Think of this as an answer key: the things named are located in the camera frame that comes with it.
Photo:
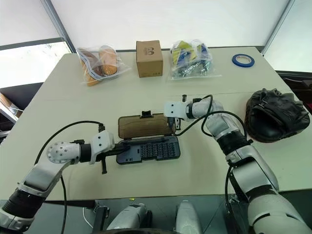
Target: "black leather bag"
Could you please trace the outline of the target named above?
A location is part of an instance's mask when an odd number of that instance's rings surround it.
[[[310,123],[309,113],[293,94],[276,89],[255,92],[246,104],[245,125],[249,135],[261,142],[274,142],[302,132]]]

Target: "floor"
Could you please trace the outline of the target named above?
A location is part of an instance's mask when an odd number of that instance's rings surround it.
[[[179,197],[153,197],[129,199],[100,200],[100,205],[110,208],[110,215],[105,220],[104,228],[127,206],[133,203],[144,203],[153,212],[153,228],[173,230],[175,226],[176,206],[183,200],[188,200],[194,205],[205,234],[227,234],[224,196],[179,196]],[[35,221],[27,234],[60,233],[63,206],[43,204],[38,211]],[[93,224],[95,214],[93,210],[85,209],[87,220]],[[65,234],[89,234],[92,228],[84,221],[81,207],[68,207]]]
[[[292,203],[306,224],[312,228],[312,190],[283,192],[282,195]],[[104,228],[127,206],[133,203],[144,203],[153,212],[153,228],[173,230],[175,226],[176,206],[183,200],[190,201],[199,216],[205,234],[235,234],[232,220],[225,211],[223,195],[176,196],[129,199],[99,200],[100,205],[110,208],[110,215],[105,220]],[[233,205],[235,217],[240,225],[241,233],[248,233],[247,205]],[[27,234],[60,233],[64,207],[44,203],[35,216]],[[93,224],[95,213],[85,209],[86,219]],[[68,207],[65,234],[89,234],[92,228],[85,222],[81,207]]]

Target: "brown box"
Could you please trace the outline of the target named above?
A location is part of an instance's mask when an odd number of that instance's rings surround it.
[[[138,76],[162,76],[163,60],[159,40],[136,42],[136,65]]]
[[[5,95],[0,94],[0,101],[16,117],[18,117],[18,118],[20,117],[22,111],[19,111],[18,107],[16,105],[14,105]]]

